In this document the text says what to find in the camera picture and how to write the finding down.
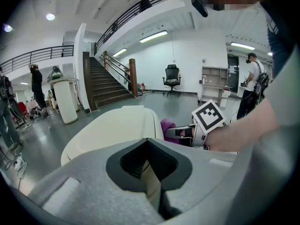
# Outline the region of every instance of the purple object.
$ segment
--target purple object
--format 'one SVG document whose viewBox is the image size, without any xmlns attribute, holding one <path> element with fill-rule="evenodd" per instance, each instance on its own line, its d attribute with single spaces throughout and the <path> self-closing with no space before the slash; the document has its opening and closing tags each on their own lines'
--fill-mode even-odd
<svg viewBox="0 0 300 225">
<path fill-rule="evenodd" d="M 175 143 L 175 144 L 179 144 L 179 139 L 177 139 L 177 138 L 169 138 L 169 137 L 165 136 L 165 133 L 166 133 L 167 129 L 169 129 L 169 128 L 175 128 L 176 127 L 175 123 L 173 123 L 170 120 L 168 120 L 167 118 L 165 118 L 165 119 L 163 119 L 160 122 L 160 126 L 161 126 L 161 129 L 163 130 L 164 140 L 165 141 L 168 141 L 168 142 L 171 142 L 171 143 Z"/>
</svg>

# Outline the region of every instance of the white cylindrical cabinet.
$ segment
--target white cylindrical cabinet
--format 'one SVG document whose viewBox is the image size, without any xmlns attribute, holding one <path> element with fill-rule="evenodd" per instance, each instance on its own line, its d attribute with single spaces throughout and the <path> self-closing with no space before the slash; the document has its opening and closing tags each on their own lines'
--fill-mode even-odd
<svg viewBox="0 0 300 225">
<path fill-rule="evenodd" d="M 74 103 L 74 108 L 75 108 L 75 111 L 79 111 L 79 106 L 78 106 L 78 102 L 77 102 L 77 96 L 75 94 L 75 91 L 74 91 L 74 84 L 70 84 L 70 91 L 71 91 L 71 95 L 72 95 L 72 100 L 73 100 L 73 103 Z"/>
<path fill-rule="evenodd" d="M 52 80 L 57 105 L 65 124 L 70 124 L 78 119 L 74 99 L 70 89 L 70 83 L 76 82 L 76 78 L 59 78 Z"/>
</svg>

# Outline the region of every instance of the white column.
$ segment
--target white column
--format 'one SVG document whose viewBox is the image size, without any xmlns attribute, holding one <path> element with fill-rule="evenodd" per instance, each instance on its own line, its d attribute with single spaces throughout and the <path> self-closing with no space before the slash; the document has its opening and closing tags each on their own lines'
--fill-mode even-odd
<svg viewBox="0 0 300 225">
<path fill-rule="evenodd" d="M 78 119 L 74 108 L 73 98 L 70 91 L 69 81 L 61 81 L 54 84 L 56 101 L 60 108 L 60 114 L 65 124 L 72 123 Z"/>
<path fill-rule="evenodd" d="M 73 104 L 74 104 L 74 108 L 75 111 L 79 111 L 79 107 L 78 107 L 78 102 L 77 102 L 77 95 L 74 92 L 74 84 L 70 84 L 70 91 L 71 91 L 71 96 L 72 96 L 72 100 L 73 100 Z"/>
<path fill-rule="evenodd" d="M 78 81 L 78 93 L 81 104 L 84 109 L 90 109 L 88 96 L 86 95 L 85 84 L 84 84 L 84 76 L 83 76 L 83 39 L 85 33 L 86 23 L 82 23 L 74 41 L 74 69 L 75 69 L 75 77 Z"/>
</svg>

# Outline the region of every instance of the man in white shirt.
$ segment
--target man in white shirt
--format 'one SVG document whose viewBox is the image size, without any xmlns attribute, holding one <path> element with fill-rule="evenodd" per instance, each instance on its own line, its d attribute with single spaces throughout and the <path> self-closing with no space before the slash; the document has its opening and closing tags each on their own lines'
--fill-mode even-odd
<svg viewBox="0 0 300 225">
<path fill-rule="evenodd" d="M 254 92 L 254 87 L 257 83 L 257 79 L 261 73 L 264 73 L 264 67 L 261 62 L 257 59 L 255 53 L 248 54 L 249 60 L 249 76 L 246 81 L 246 89 L 243 93 L 242 100 L 240 102 L 240 108 L 237 114 L 237 119 L 245 117 L 250 113 L 254 108 L 257 100 L 257 95 Z"/>
</svg>

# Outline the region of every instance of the shelf unit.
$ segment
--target shelf unit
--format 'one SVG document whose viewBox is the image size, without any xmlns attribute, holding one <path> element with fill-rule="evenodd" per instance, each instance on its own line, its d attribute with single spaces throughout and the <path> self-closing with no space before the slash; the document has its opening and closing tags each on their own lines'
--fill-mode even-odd
<svg viewBox="0 0 300 225">
<path fill-rule="evenodd" d="M 203 67 L 202 78 L 203 75 L 206 75 L 207 82 L 203 84 L 203 92 L 202 92 L 200 103 L 202 102 L 203 98 L 216 99 L 217 105 L 220 107 L 223 91 L 224 89 L 229 89 L 229 87 L 227 87 L 228 69 L 222 67 Z M 211 94 L 204 95 L 205 89 L 218 90 L 218 96 L 211 96 Z"/>
</svg>

